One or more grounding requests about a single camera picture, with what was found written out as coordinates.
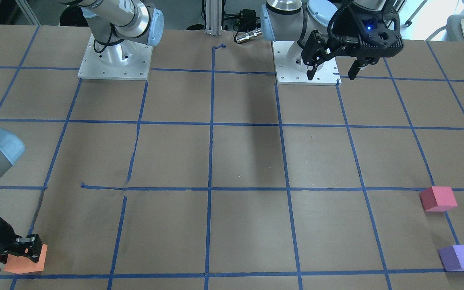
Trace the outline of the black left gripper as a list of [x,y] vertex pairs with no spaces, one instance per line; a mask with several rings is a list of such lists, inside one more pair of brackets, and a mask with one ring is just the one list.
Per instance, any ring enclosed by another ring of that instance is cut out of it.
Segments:
[[357,57],[348,70],[354,80],[379,58],[394,57],[404,48],[400,33],[400,18],[394,8],[375,11],[362,7],[340,7],[328,24],[328,44],[319,31],[309,35],[302,49],[302,62],[307,66],[307,78],[313,80],[318,67],[332,60],[333,55]]

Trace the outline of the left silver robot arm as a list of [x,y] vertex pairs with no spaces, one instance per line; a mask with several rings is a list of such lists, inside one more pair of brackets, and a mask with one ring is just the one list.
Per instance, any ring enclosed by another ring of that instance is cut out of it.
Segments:
[[393,0],[268,0],[263,37],[273,43],[276,77],[287,84],[338,85],[337,57],[352,57],[348,77],[404,48]]

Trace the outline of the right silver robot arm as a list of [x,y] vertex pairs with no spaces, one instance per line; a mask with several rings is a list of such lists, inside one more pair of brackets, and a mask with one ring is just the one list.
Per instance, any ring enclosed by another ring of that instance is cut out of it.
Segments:
[[[164,31],[164,15],[151,0],[63,0],[62,4],[81,8],[92,33],[80,79],[147,79],[151,50]],[[0,128],[0,178],[24,152],[20,138]],[[47,249],[39,235],[21,237],[0,217],[0,263],[5,271],[44,270]]]

